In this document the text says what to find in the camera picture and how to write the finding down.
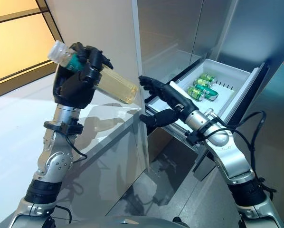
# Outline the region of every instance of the can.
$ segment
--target can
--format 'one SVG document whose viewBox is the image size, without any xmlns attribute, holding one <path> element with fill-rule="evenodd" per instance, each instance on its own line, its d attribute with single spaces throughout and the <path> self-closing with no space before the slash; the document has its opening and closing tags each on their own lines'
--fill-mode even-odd
<svg viewBox="0 0 284 228">
<path fill-rule="evenodd" d="M 208 88 L 210 88 L 213 85 L 212 82 L 209 82 L 209 81 L 206 81 L 206 80 L 203 80 L 203 79 L 200 79 L 200 78 L 198 78 L 196 81 L 194 81 L 193 85 L 195 86 L 196 84 L 200 84 L 200 85 L 208 87 Z"/>
<path fill-rule="evenodd" d="M 217 91 L 210 89 L 208 87 L 202 86 L 200 84 L 196 84 L 195 88 L 204 92 L 204 97 L 210 101 L 215 101 L 218 97 Z"/>
<path fill-rule="evenodd" d="M 199 76 L 200 79 L 203 79 L 203 80 L 206 80 L 206 81 L 209 81 L 211 83 L 215 83 L 215 77 L 207 74 L 207 73 L 203 73 Z"/>
<path fill-rule="evenodd" d="M 192 86 L 188 88 L 188 94 L 196 101 L 202 101 L 204 99 L 204 92 Z"/>
</svg>

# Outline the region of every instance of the drawer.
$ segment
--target drawer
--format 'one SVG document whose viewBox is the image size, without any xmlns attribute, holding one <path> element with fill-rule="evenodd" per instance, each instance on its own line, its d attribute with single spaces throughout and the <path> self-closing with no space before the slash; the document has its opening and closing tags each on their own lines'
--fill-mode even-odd
<svg viewBox="0 0 284 228">
<path fill-rule="evenodd" d="M 187 97 L 193 101 L 201 112 L 204 113 L 207 109 L 213 108 L 214 112 L 227 123 L 245 98 L 262 66 L 263 64 L 260 67 L 254 68 L 252 72 L 247 72 L 210 59 L 205 59 L 180 79 L 176 80 L 175 83 L 186 92 L 188 87 L 191 86 L 202 73 L 209 73 L 214 76 L 216 83 L 211 88 L 219 93 L 215 101 L 203 99 L 198 102 L 189 96 Z M 146 107 L 147 113 L 150 115 L 170 108 L 158 97 L 149 101 Z M 186 143 L 184 133 L 187 130 L 191 131 L 181 120 L 164 127 L 164 129 L 184 143 Z"/>
</svg>

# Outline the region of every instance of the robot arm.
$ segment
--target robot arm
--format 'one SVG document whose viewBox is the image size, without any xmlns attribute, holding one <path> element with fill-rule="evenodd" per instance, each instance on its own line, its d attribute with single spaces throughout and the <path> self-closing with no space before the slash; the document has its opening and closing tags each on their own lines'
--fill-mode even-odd
<svg viewBox="0 0 284 228">
<path fill-rule="evenodd" d="M 284 228 L 281 218 L 261 188 L 253 169 L 236 147 L 233 134 L 223 129 L 222 124 L 225 124 L 213 110 L 209 109 L 203 114 L 190 99 L 185 98 L 172 86 L 149 77 L 141 76 L 139 79 L 145 90 L 157 95 L 171 107 L 154 116 L 141 115 L 140 119 L 150 127 L 166 126 L 181 119 L 193 130 L 191 133 L 186 133 L 187 141 L 192 145 L 204 142 L 212 152 L 243 219 L 261 221 L 262 218 L 269 217 L 274 220 L 277 227 Z"/>
<path fill-rule="evenodd" d="M 82 160 L 74 161 L 72 154 L 76 135 L 83 130 L 78 123 L 80 110 L 93 98 L 94 85 L 100 81 L 102 64 L 110 68 L 113 66 L 95 47 L 74 43 L 71 48 L 78 53 L 79 61 L 85 67 L 82 72 L 75 74 L 61 66 L 57 67 L 53 95 L 58 105 L 53 120 L 44 123 L 44 149 L 38 159 L 38 170 L 14 213 L 10 228 L 53 227 L 54 220 L 50 214 L 55 209 L 63 178 L 73 163 Z"/>
</svg>

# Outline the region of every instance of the window frame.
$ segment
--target window frame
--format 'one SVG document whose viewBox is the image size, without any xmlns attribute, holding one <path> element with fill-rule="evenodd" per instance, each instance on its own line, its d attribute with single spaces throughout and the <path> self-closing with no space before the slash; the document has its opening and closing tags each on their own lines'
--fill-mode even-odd
<svg viewBox="0 0 284 228">
<path fill-rule="evenodd" d="M 53 20 L 52 14 L 49 10 L 46 1 L 36 0 L 36 3 L 38 5 L 38 8 L 36 9 L 29 9 L 21 12 L 0 16 L 0 23 L 36 14 L 42 14 L 53 39 L 64 42 L 57 28 L 56 23 Z M 11 75 L 7 75 L 5 77 L 0 78 L 0 96 L 55 72 L 56 67 L 57 65 L 54 62 L 47 60 L 38 63 L 36 65 L 30 66 L 28 68 L 25 68 L 23 70 L 20 70 L 18 72 L 15 72 Z"/>
</svg>

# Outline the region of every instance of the clear plastic bottle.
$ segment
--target clear plastic bottle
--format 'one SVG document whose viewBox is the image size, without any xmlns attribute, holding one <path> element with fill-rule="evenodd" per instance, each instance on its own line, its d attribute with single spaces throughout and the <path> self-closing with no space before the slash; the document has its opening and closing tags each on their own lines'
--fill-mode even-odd
<svg viewBox="0 0 284 228">
<path fill-rule="evenodd" d="M 84 68 L 84 65 L 78 60 L 76 52 L 58 40 L 48 54 L 48 58 L 74 73 Z M 138 87 L 134 83 L 124 79 L 104 64 L 100 74 L 101 80 L 97 88 L 123 103 L 131 104 L 134 101 L 138 92 Z"/>
</svg>

